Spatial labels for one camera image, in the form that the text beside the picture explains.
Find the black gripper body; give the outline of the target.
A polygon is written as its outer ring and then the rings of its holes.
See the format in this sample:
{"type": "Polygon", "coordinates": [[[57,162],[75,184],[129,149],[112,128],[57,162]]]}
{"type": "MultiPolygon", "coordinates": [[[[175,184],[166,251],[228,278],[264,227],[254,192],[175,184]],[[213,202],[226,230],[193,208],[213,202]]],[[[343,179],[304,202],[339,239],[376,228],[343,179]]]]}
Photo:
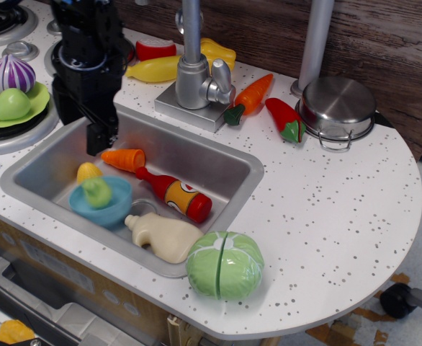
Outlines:
{"type": "Polygon", "coordinates": [[[79,109],[91,122],[106,127],[118,126],[117,111],[114,105],[114,97],[121,89],[113,87],[93,88],[80,84],[67,84],[62,79],[53,79],[54,92],[62,92],[70,96],[78,105],[79,109]]]}

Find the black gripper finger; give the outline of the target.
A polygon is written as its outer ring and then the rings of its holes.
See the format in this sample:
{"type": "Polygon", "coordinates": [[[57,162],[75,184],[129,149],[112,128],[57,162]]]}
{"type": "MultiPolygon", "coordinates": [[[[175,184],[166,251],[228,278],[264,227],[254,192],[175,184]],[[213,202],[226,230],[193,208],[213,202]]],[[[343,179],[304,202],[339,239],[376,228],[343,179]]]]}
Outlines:
{"type": "Polygon", "coordinates": [[[67,94],[54,92],[54,102],[62,124],[68,125],[84,117],[84,114],[79,109],[77,103],[67,94]]]}
{"type": "Polygon", "coordinates": [[[118,126],[103,126],[91,123],[86,127],[86,152],[90,156],[111,148],[118,139],[118,126]]]}

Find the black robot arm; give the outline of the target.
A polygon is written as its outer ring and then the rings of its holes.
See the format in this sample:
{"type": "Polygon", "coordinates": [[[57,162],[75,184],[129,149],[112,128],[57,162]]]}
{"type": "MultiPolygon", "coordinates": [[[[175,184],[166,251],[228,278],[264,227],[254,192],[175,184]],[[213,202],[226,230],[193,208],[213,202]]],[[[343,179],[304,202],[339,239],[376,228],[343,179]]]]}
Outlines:
{"type": "Polygon", "coordinates": [[[95,156],[117,140],[114,104],[127,68],[123,24],[113,1],[52,1],[60,42],[51,54],[53,98],[61,122],[82,117],[86,152],[95,156]]]}

